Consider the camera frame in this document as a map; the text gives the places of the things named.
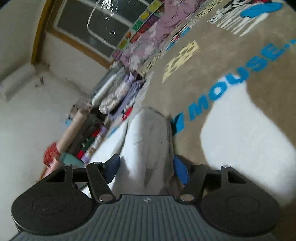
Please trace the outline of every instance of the wall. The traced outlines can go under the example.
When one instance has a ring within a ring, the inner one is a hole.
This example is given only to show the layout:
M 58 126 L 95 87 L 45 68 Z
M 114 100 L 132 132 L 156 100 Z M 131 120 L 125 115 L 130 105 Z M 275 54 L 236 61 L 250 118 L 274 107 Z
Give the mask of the wall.
M 30 61 L 46 0 L 10 0 L 0 9 L 0 81 Z
M 0 240 L 11 239 L 17 229 L 11 218 L 13 201 L 39 179 L 46 147 L 64 133 L 65 119 L 79 92 L 43 73 L 32 78 L 11 101 L 0 101 Z
M 91 93 L 107 70 L 59 38 L 46 34 L 42 62 L 59 78 L 75 83 L 82 91 Z

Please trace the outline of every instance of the pink floral fabric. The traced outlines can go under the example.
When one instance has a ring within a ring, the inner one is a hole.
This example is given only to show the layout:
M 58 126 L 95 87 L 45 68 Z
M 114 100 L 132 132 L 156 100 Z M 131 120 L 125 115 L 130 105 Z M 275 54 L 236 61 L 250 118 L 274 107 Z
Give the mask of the pink floral fabric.
M 119 60 L 131 71 L 137 70 L 161 42 L 203 2 L 204 0 L 165 0 L 164 15 L 125 49 Z

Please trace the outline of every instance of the purple cloth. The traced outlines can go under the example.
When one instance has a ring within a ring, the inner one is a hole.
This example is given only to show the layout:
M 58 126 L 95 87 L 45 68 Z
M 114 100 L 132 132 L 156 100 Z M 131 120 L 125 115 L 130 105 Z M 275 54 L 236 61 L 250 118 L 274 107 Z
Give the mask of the purple cloth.
M 142 88 L 144 82 L 144 80 L 137 80 L 132 84 L 118 110 L 115 112 L 114 115 L 109 116 L 111 121 L 114 121 L 122 113 L 126 105 L 137 95 L 139 90 Z
M 204 0 L 165 0 L 164 15 L 125 49 L 119 60 L 131 71 L 137 70 L 161 42 L 203 2 Z

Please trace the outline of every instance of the gray ribbed surface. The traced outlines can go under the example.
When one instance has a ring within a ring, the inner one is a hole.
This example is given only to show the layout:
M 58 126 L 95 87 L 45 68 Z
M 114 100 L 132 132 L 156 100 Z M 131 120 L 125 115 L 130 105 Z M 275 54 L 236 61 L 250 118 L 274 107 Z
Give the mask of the gray ribbed surface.
M 101 205 L 80 228 L 55 236 L 19 233 L 13 241 L 278 241 L 272 234 L 239 238 L 223 234 L 206 224 L 193 206 L 171 196 L 123 195 L 114 204 Z

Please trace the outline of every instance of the white print on blanket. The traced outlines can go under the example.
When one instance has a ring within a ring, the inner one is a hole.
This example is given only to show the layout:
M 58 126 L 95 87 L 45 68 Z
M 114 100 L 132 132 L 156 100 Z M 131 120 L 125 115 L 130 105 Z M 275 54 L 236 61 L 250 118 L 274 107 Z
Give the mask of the white print on blanket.
M 250 0 L 233 0 L 225 5 L 224 8 L 218 9 L 216 15 L 213 16 L 208 22 L 211 24 L 216 24 L 217 27 L 230 30 L 233 34 L 240 34 L 243 36 L 247 34 L 252 28 L 257 24 L 266 19 L 269 15 L 268 12 L 278 10 L 278 3 L 267 3 L 262 2 L 250 3 Z M 254 17 L 242 17 L 241 13 L 251 7 L 259 5 L 258 8 L 262 7 L 258 13 L 258 16 Z
M 281 130 L 252 102 L 247 83 L 230 85 L 214 102 L 200 139 L 208 164 L 230 165 L 280 205 L 296 198 L 296 150 Z

